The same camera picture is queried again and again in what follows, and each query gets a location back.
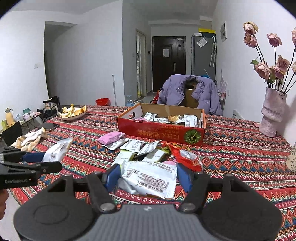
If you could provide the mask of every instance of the gray ribbed surface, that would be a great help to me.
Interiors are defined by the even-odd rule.
[[[218,241],[194,214],[182,214],[172,204],[124,204],[114,214],[99,217],[93,228],[77,241]]]

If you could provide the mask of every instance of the wall vent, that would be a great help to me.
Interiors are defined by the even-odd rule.
[[[236,109],[233,110],[232,118],[244,120],[244,118],[237,112]]]

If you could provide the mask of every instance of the human hand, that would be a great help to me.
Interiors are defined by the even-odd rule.
[[[0,190],[0,220],[4,217],[6,204],[8,199],[8,191],[6,189]]]

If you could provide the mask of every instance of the red bucket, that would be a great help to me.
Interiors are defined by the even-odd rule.
[[[109,106],[111,104],[110,100],[108,98],[101,98],[96,100],[96,105],[107,105]]]

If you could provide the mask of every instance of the red cardboard box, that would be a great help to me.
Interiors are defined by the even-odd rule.
[[[153,121],[135,120],[147,112],[168,118],[172,115],[196,115],[199,127],[185,127],[181,124],[164,124]],[[139,103],[117,117],[119,131],[136,137],[164,140],[181,144],[200,146],[205,135],[205,112],[202,109],[183,106]]]

